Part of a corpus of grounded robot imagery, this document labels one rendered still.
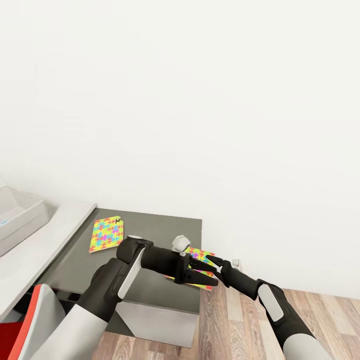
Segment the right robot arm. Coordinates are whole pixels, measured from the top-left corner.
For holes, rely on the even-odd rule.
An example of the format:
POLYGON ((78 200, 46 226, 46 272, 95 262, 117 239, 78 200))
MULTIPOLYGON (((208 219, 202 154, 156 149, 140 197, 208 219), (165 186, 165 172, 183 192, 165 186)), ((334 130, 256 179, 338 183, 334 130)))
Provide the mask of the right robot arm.
POLYGON ((233 259, 231 264, 229 260, 213 255, 206 257, 222 267, 213 275, 227 288, 233 287, 254 301, 259 297, 285 360, 333 360, 287 301, 282 288, 243 273, 240 259, 233 259))

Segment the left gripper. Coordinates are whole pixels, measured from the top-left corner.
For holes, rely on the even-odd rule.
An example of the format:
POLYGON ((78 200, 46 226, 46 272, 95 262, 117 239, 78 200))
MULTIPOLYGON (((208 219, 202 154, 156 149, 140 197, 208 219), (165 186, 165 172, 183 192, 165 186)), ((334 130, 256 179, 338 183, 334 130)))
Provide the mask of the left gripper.
POLYGON ((217 278, 197 271, 216 273, 217 268, 193 257, 189 252, 182 256, 179 252, 160 247, 156 256, 155 272, 174 278, 175 284, 186 283, 212 287, 219 284, 217 278))

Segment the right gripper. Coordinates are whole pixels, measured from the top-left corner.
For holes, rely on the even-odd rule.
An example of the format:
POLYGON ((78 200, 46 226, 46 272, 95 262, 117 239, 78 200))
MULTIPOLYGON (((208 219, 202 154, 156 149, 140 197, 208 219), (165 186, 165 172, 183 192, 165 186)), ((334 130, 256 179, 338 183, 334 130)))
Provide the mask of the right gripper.
POLYGON ((213 255, 206 255, 206 257, 212 261, 214 265, 222 267, 220 272, 213 272, 215 278, 220 279, 227 288, 233 287, 243 293, 243 283, 247 277, 245 273, 233 268, 229 260, 213 255))

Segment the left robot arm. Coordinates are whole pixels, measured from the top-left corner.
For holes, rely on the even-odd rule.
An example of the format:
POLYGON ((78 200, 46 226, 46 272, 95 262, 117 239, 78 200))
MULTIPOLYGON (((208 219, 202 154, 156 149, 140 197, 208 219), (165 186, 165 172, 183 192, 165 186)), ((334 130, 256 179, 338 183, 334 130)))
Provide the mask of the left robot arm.
POLYGON ((91 360, 118 303, 122 302, 141 268, 174 278, 174 283, 218 286, 219 281, 197 270, 217 268, 186 252, 191 242, 183 235, 172 249, 128 235, 116 257, 102 265, 65 319, 30 360, 91 360))

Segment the jigsaw puzzle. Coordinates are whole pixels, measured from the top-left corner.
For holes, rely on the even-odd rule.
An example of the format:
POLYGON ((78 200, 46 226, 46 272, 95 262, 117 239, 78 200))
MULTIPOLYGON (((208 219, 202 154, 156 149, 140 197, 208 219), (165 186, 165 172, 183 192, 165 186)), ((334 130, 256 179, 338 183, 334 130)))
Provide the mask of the jigsaw puzzle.
MULTIPOLYGON (((211 255, 211 256, 215 256, 214 253, 212 252, 208 252, 208 251, 204 251, 204 250, 200 250, 197 248, 192 248, 192 247, 188 247, 185 250, 187 253, 190 253, 192 255, 193 258, 196 258, 200 261, 203 261, 211 266, 214 266, 214 263, 212 261, 210 261, 206 255, 211 255)), ((200 273, 203 273, 205 275, 208 275, 210 277, 214 277, 213 272, 211 271, 203 271, 203 270, 197 270, 200 273)), ((200 284, 191 284, 192 286, 196 286, 205 290, 209 290, 212 291, 212 286, 208 286, 208 285, 200 285, 200 284)))
POLYGON ((119 246, 124 240, 124 221, 116 223, 120 216, 96 220, 94 223, 90 253, 119 246))

